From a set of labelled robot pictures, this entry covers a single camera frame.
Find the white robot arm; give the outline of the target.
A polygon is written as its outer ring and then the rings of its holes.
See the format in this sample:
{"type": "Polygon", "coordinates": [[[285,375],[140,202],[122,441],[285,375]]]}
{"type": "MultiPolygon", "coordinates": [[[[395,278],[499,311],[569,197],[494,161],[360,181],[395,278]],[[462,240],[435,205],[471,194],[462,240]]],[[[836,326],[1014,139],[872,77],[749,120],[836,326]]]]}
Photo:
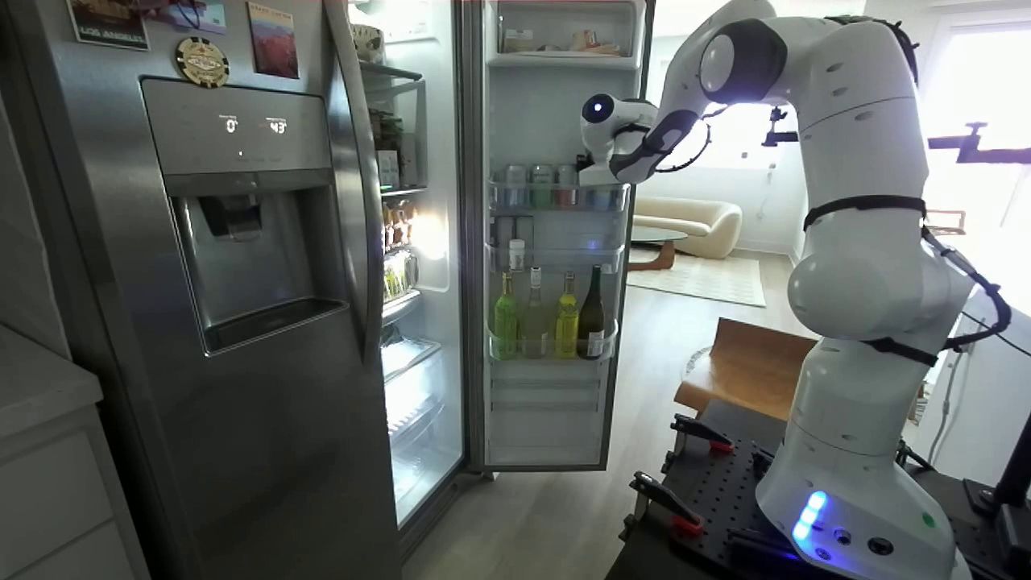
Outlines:
{"type": "Polygon", "coordinates": [[[794,552],[849,580],[969,580],[946,512],[898,464],[901,425],[973,278],[923,234],[914,74],[876,20],[782,17],[729,0],[677,49],[664,95],[593,92],[587,185],[643,185],[717,103],[791,107],[810,214],[794,316],[818,336],[753,485],[794,552]]]}

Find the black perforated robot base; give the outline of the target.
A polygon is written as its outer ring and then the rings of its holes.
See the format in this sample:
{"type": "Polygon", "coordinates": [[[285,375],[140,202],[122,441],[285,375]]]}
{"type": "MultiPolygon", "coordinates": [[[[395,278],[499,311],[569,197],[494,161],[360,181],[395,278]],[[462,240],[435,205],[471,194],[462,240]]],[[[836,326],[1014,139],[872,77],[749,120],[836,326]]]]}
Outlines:
{"type": "Polygon", "coordinates": [[[611,580],[1031,580],[1027,509],[975,512],[975,490],[896,464],[898,412],[717,403],[675,433],[664,475],[633,480],[611,580]]]}

